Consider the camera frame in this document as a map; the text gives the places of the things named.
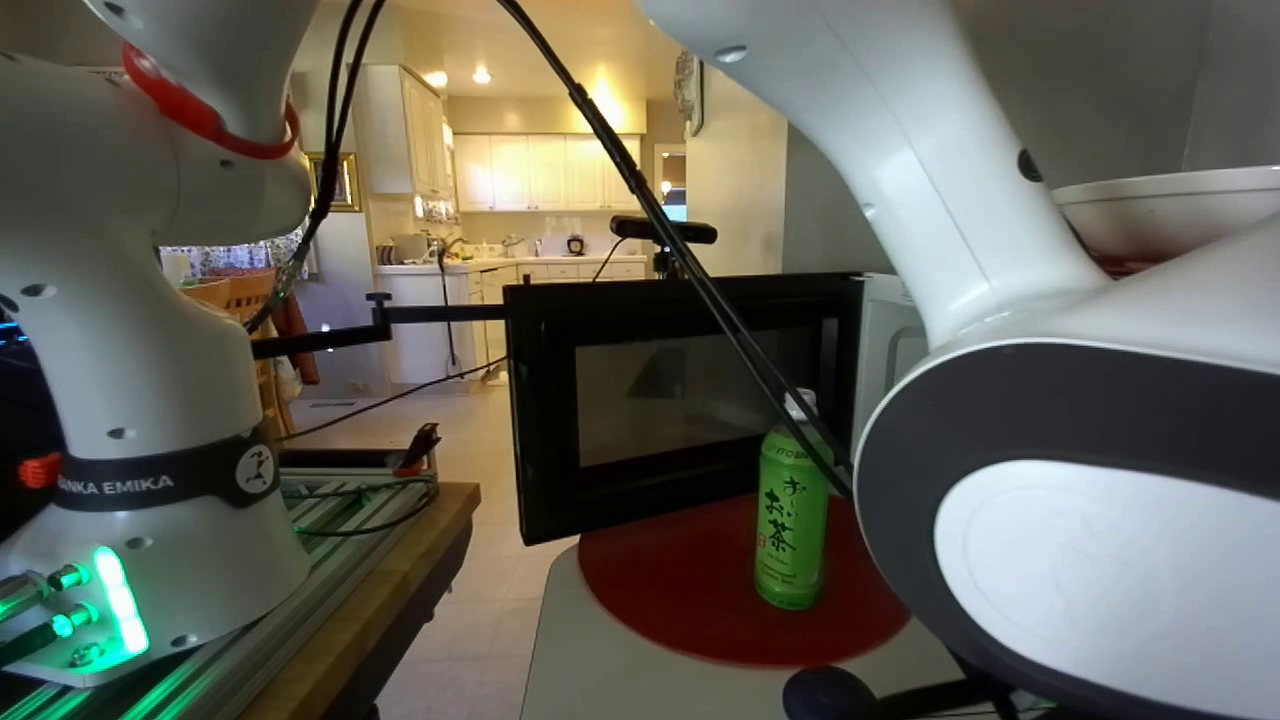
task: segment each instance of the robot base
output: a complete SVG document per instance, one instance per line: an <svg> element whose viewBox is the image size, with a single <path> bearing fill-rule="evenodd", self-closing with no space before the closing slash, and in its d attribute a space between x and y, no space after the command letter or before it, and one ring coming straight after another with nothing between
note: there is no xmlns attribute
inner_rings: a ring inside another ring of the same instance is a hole
<svg viewBox="0 0 1280 720"><path fill-rule="evenodd" d="M70 512L54 505L0 548L0 570L5 575L48 575L83 561L94 548L121 556L144 643L110 654L117 666L106 666L101 655L114 633L90 624L17 659L8 672L94 687L144 659L242 633L288 601L310 575L310 556L279 493L253 509L227 509L216 497L132 512ZM66 604L94 610L101 595L70 592Z"/></svg>

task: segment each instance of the red mat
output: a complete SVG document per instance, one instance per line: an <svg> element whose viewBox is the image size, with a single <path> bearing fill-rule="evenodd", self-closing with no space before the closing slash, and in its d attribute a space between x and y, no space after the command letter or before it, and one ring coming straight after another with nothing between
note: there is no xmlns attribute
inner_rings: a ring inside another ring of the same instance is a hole
<svg viewBox="0 0 1280 720"><path fill-rule="evenodd" d="M590 533L581 570L632 633L723 666L806 668L859 655L910 624L879 586L848 505L833 502L827 588L808 612L751 592L755 497Z"/></svg>

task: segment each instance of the tile floor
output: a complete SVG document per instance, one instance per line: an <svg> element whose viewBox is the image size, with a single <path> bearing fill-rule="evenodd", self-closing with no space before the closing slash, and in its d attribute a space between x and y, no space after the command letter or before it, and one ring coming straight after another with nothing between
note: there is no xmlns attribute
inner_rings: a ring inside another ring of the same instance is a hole
<svg viewBox="0 0 1280 720"><path fill-rule="evenodd" d="M354 404L298 401L294 423L311 429ZM410 443L439 423L444 481L479 483L467 566L415 637L382 697L385 720L516 720L549 566L564 545L526 548L516 523L514 423L506 385L444 385L362 422L301 437L301 449Z"/></svg>

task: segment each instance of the black microwave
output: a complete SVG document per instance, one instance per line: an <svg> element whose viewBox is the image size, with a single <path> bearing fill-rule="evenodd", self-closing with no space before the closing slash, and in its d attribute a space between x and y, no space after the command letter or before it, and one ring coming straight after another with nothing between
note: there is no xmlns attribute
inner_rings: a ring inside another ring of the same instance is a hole
<svg viewBox="0 0 1280 720"><path fill-rule="evenodd" d="M848 451L859 278L717 282ZM771 404L694 285L514 285L508 401L526 545L755 489Z"/></svg>

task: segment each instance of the plastic bottle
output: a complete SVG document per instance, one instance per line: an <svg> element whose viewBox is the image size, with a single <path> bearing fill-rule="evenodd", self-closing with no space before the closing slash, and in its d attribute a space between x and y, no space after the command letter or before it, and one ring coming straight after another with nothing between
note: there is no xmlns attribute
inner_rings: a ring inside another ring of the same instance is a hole
<svg viewBox="0 0 1280 720"><path fill-rule="evenodd" d="M778 423L760 449L755 497L755 595L784 612L806 612L826 588L827 561L827 481L806 443Z"/></svg>

